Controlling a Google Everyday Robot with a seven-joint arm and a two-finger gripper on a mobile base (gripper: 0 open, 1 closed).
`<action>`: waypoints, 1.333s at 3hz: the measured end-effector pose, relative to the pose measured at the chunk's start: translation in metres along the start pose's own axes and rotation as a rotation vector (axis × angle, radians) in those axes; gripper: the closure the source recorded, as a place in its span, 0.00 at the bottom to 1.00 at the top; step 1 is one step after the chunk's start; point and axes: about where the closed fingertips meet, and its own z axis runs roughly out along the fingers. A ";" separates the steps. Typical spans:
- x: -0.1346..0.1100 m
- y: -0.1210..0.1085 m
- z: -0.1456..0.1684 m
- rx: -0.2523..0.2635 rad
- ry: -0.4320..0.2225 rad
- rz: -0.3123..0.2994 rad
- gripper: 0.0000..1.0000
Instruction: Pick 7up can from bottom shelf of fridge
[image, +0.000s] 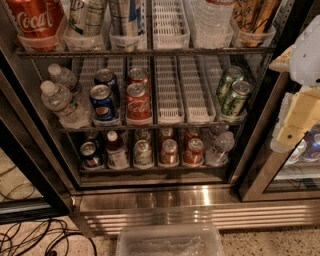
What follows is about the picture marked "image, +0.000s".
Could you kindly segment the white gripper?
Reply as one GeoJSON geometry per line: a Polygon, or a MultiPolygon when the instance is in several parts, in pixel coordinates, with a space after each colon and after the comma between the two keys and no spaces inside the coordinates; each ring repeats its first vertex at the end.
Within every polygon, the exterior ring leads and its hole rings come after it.
{"type": "MultiPolygon", "coordinates": [[[[272,60],[269,68],[279,73],[289,72],[293,48],[291,45],[272,60]]],[[[278,153],[289,152],[319,120],[320,90],[317,87],[303,86],[295,94],[286,93],[272,133],[270,148],[278,153]]]]}

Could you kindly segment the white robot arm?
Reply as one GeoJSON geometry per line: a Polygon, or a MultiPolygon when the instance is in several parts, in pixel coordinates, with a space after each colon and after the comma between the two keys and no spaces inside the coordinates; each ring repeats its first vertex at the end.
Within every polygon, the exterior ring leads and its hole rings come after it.
{"type": "Polygon", "coordinates": [[[270,142],[273,151],[289,152],[320,121],[320,15],[269,68],[288,72],[301,85],[298,92],[285,94],[270,142]]]}

